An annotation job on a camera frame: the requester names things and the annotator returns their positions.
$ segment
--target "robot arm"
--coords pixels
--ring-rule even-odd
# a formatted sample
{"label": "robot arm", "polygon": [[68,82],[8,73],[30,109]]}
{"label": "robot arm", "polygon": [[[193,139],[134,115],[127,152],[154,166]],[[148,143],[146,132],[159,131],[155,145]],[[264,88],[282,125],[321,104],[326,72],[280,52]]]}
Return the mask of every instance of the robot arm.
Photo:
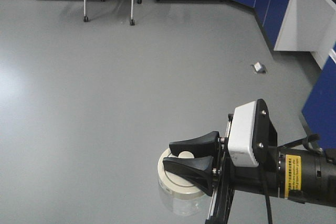
{"label": "robot arm", "polygon": [[[212,197],[206,224],[226,224],[235,190],[299,203],[336,207],[336,149],[311,149],[312,135],[277,146],[277,132],[267,105],[259,99],[229,114],[224,137],[218,132],[170,143],[178,156],[189,151],[195,158],[166,157],[164,169],[192,182]],[[292,147],[302,144],[306,150]]]}

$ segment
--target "floor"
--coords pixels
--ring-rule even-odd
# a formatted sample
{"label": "floor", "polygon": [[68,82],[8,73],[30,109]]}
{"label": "floor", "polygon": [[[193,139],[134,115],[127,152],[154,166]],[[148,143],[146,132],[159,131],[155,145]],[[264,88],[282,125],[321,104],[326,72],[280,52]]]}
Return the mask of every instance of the floor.
{"label": "floor", "polygon": [[[272,52],[251,10],[218,0],[0,0],[0,223],[204,223],[159,195],[170,141],[217,130],[263,98],[279,144],[305,136],[320,69]],[[255,74],[261,61],[267,74]],[[334,208],[272,198],[274,223],[335,223]],[[229,223],[266,223],[236,192]]]}

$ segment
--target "cable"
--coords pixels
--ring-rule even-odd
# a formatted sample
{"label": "cable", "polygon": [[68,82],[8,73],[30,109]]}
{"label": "cable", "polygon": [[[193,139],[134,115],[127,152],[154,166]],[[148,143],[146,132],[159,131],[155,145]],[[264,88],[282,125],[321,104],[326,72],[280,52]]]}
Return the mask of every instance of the cable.
{"label": "cable", "polygon": [[264,195],[265,195],[265,200],[266,200],[268,224],[273,224],[271,201],[269,200],[266,175],[265,175],[265,171],[264,171],[264,168],[262,167],[262,165],[260,165],[259,168],[260,168],[260,175],[261,175],[261,183],[263,184],[262,188],[264,189]]}
{"label": "cable", "polygon": [[309,147],[309,143],[310,142],[314,142],[320,139],[320,136],[318,134],[312,134],[309,135],[307,137],[304,137],[302,139],[299,140],[295,140],[293,142],[284,144],[284,145],[280,145],[278,146],[278,148],[293,148],[299,145],[303,145],[307,150],[311,150],[311,148]]}
{"label": "cable", "polygon": [[314,148],[310,148],[309,146],[310,142],[317,141],[319,139],[320,139],[320,136],[318,134],[312,134],[302,140],[302,145],[304,146],[304,148],[306,148],[306,150],[321,155],[323,153],[322,149],[314,149]]}

